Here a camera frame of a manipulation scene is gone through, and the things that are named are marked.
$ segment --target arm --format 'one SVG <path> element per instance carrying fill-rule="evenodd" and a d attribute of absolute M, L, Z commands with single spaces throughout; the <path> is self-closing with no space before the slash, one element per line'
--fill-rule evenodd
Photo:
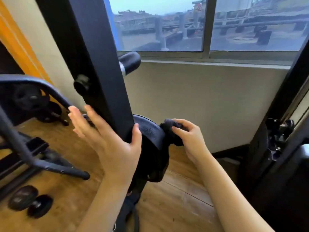
<path fill-rule="evenodd" d="M 274 232 L 255 211 L 236 185 L 211 155 L 198 126 L 186 120 L 174 119 L 189 132 L 173 127 L 180 136 L 189 159 L 196 165 L 207 188 L 220 222 L 226 232 Z"/>
<path fill-rule="evenodd" d="M 124 142 L 95 111 L 86 105 L 92 128 L 79 110 L 69 107 L 74 132 L 84 139 L 98 154 L 104 177 L 77 232 L 113 229 L 141 154 L 141 132 L 138 124 L 132 130 L 131 144 Z"/>

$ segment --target wall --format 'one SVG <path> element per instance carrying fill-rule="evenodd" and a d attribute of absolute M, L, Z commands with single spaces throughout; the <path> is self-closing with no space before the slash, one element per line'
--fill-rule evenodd
<path fill-rule="evenodd" d="M 55 86 L 82 107 L 35 1 L 2 1 Z M 156 123 L 188 119 L 201 127 L 210 151 L 217 152 L 251 141 L 286 72 L 286 67 L 143 62 L 125 83 L 133 113 Z"/>

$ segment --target hand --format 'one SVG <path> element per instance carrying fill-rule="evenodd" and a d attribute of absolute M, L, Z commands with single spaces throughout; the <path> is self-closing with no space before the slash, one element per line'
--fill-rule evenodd
<path fill-rule="evenodd" d="M 141 132 L 138 124 L 133 127 L 132 142 L 129 144 L 91 106 L 86 105 L 85 110 L 96 129 L 88 124 L 75 106 L 70 106 L 69 110 L 69 117 L 75 127 L 73 131 L 98 153 L 105 178 L 129 187 L 141 154 Z"/>
<path fill-rule="evenodd" d="M 197 166 L 203 156 L 210 154 L 199 126 L 187 120 L 172 120 L 183 124 L 183 126 L 189 130 L 187 132 L 180 128 L 172 127 L 172 131 L 182 139 L 188 158 Z"/>

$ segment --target person's right hand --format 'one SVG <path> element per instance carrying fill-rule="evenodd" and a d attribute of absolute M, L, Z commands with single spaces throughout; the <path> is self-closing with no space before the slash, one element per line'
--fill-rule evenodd
<path fill-rule="evenodd" d="M 172 131 L 182 139 L 188 158 L 197 165 L 205 155 L 210 154 L 199 126 L 183 119 L 172 120 L 183 124 L 189 130 L 187 132 L 180 128 L 172 127 Z"/>

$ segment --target black dumbbell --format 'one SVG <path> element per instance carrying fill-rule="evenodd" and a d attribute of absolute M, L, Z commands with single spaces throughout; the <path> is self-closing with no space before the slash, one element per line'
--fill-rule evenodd
<path fill-rule="evenodd" d="M 40 218 L 51 209 L 53 199 L 48 195 L 38 195 L 37 188 L 24 186 L 12 195 L 8 207 L 14 211 L 22 211 L 28 208 L 27 215 L 29 217 Z"/>

